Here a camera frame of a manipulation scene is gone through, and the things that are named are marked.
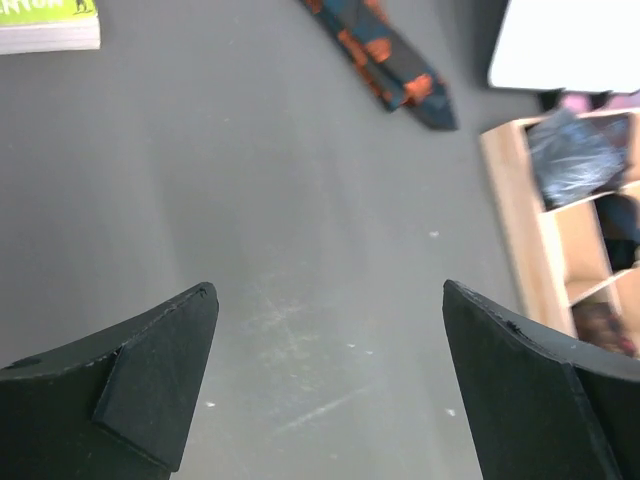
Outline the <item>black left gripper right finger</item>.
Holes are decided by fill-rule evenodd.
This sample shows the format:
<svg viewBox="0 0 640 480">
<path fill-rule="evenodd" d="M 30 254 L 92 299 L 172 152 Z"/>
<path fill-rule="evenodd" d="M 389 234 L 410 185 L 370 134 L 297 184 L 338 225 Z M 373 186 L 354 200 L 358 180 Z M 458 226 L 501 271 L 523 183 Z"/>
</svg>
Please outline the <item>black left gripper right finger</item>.
<svg viewBox="0 0 640 480">
<path fill-rule="evenodd" d="M 446 336 L 486 479 L 636 479 L 639 363 L 443 285 Z"/>
</svg>

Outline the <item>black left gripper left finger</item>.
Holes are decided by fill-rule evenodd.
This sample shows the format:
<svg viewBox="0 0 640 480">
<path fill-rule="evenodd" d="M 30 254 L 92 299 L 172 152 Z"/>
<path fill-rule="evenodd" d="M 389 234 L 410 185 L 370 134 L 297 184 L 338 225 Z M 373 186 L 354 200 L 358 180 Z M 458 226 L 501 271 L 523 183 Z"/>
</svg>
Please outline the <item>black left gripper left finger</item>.
<svg viewBox="0 0 640 480">
<path fill-rule="evenodd" d="M 180 468 L 219 301 L 203 282 L 1 370 L 4 479 L 168 479 Z"/>
</svg>

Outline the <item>dark orange floral tie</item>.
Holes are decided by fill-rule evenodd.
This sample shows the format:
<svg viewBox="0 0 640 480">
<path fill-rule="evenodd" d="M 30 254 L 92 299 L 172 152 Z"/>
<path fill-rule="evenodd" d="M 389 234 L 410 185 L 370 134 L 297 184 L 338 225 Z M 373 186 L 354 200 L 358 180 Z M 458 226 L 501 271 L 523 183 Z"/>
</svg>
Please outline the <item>dark orange floral tie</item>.
<svg viewBox="0 0 640 480">
<path fill-rule="evenodd" d="M 378 1 L 305 1 L 384 108 L 407 109 L 435 131 L 458 121 L 442 75 L 390 23 Z"/>
</svg>

